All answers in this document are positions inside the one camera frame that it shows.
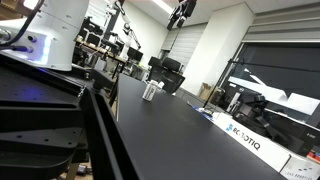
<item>desk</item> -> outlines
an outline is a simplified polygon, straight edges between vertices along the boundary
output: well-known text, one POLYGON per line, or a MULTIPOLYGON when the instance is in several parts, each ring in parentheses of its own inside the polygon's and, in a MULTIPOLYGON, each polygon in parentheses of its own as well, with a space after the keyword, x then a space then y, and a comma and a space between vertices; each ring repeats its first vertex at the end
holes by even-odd
POLYGON ((107 56, 107 57, 110 57, 112 58, 113 60, 117 61, 118 64, 117 64, 117 67, 112 75, 112 79, 114 78, 116 72, 117 72, 117 69, 119 67, 119 64, 121 63, 122 64, 122 67, 120 69, 120 73, 123 71, 124 69, 124 66, 125 64, 127 63, 127 61, 125 59, 122 59, 121 57, 119 56, 114 56, 114 54, 112 52, 108 52, 106 49, 104 48, 101 48, 101 47, 96 47, 92 44, 89 44, 85 41, 82 41, 80 39, 77 39, 76 40, 77 43, 80 43, 80 48, 83 49, 84 51, 86 52, 89 52, 89 53, 98 53, 100 54, 100 57, 103 57, 103 56, 107 56))
POLYGON ((285 179, 181 99, 143 100, 145 87, 119 76, 117 126, 140 179, 285 179))

